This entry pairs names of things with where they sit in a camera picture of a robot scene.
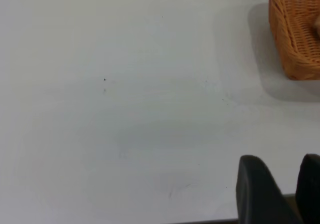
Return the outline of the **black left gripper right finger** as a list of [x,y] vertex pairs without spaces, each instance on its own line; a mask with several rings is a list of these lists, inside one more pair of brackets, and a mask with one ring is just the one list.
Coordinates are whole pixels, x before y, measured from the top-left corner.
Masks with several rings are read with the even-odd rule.
[[319,224],[320,156],[306,154],[300,165],[295,200],[304,223]]

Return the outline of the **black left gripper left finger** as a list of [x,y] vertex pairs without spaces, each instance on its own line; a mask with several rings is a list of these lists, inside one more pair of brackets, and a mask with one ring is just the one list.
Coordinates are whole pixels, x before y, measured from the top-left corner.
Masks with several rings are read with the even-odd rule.
[[239,160],[237,176],[238,223],[302,223],[260,158],[243,155]]

